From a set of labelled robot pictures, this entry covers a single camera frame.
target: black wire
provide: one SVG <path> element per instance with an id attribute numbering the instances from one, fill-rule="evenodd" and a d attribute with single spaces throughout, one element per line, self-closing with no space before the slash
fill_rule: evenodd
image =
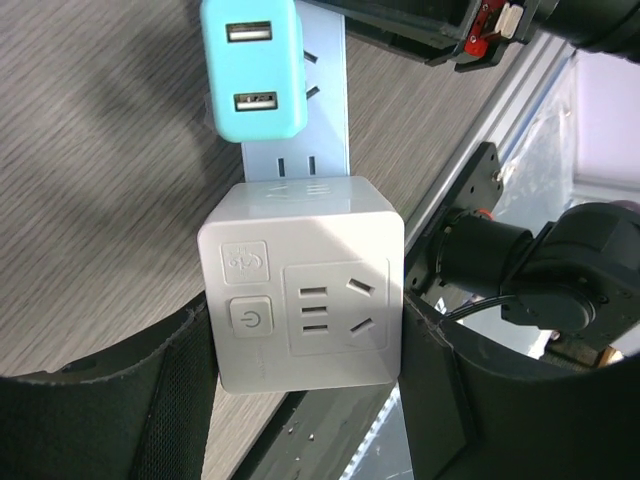
<path id="1" fill-rule="evenodd" d="M 474 313 L 487 310 L 488 308 L 504 305 L 505 303 L 508 303 L 515 299 L 515 295 L 499 295 L 497 297 L 485 298 L 484 300 L 479 300 L 475 303 L 472 303 L 471 305 L 465 305 L 464 307 L 456 308 L 451 313 L 445 315 L 444 318 L 447 321 L 457 322 L 458 320 L 462 320 L 463 318 L 466 318 L 469 315 L 473 315 Z"/>

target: white power strip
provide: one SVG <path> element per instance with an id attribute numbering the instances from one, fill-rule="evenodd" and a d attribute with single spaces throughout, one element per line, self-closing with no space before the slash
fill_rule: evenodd
<path id="1" fill-rule="evenodd" d="M 366 179 L 236 185 L 198 247 L 225 390 L 396 381 L 404 222 Z"/>
<path id="2" fill-rule="evenodd" d="M 287 140 L 242 144 L 247 182 L 349 175 L 347 58 L 344 16 L 303 1 L 308 123 Z"/>

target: teal usb charger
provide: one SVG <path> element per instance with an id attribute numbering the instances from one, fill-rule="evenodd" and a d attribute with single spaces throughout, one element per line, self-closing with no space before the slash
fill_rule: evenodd
<path id="1" fill-rule="evenodd" d="M 200 16 L 218 134 L 240 143 L 300 132 L 308 114 L 294 0 L 203 0 Z"/>

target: black fabric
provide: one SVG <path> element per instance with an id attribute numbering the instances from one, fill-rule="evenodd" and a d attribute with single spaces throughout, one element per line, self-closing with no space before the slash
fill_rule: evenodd
<path id="1" fill-rule="evenodd" d="M 416 480 L 637 478 L 640 355 L 578 374 L 407 295 L 399 383 Z"/>
<path id="2" fill-rule="evenodd" d="M 58 372 L 0 378 L 0 478 L 200 478 L 217 374 L 200 294 Z"/>

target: wooden surface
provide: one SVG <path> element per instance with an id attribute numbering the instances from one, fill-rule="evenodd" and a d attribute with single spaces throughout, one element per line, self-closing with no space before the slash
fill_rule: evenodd
<path id="1" fill-rule="evenodd" d="M 348 42 L 354 173 L 406 218 L 501 77 Z M 0 374 L 54 370 L 203 288 L 196 232 L 242 179 L 202 124 L 193 0 L 0 2 Z M 224 479 L 279 395 L 216 398 Z"/>

